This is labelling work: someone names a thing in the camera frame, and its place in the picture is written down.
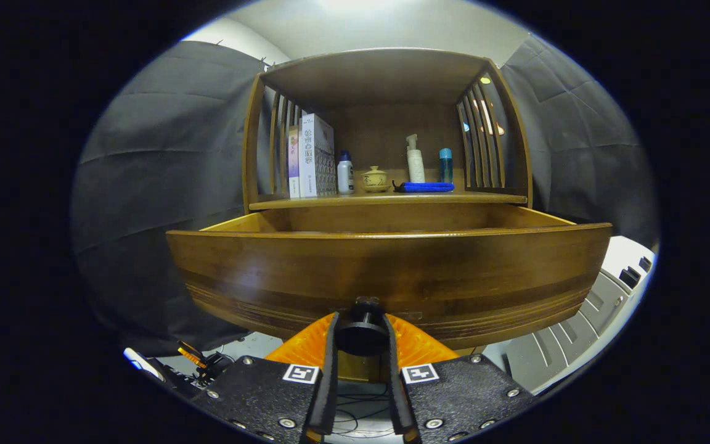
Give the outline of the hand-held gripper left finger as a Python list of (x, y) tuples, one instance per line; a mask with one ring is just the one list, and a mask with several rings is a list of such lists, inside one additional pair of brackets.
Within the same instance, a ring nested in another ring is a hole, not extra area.
[(314, 321), (260, 359), (242, 356), (192, 397), (192, 406), (245, 443), (322, 443), (332, 433), (340, 314)]

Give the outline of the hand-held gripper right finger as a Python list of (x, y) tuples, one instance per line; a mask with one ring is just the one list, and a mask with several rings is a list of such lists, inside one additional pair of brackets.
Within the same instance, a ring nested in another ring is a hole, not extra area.
[(462, 356), (408, 321), (383, 315), (391, 420), (405, 443), (473, 443), (537, 398), (480, 353)]

